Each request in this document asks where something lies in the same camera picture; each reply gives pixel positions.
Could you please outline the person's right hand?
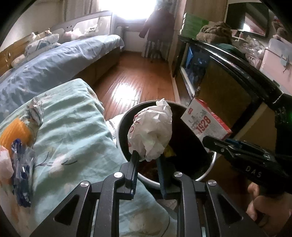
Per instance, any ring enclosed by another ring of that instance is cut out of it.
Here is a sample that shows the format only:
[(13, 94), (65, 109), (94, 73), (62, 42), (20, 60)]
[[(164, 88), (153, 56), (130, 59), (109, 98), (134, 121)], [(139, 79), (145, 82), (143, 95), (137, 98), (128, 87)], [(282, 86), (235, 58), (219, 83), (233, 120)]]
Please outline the person's right hand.
[(247, 191), (252, 195), (252, 201), (247, 208), (248, 216), (256, 221), (257, 213), (261, 212), (267, 216), (260, 227), (269, 236), (276, 236), (284, 227), (291, 216), (291, 194), (283, 194), (277, 199), (260, 195), (260, 188), (255, 183), (250, 183)]

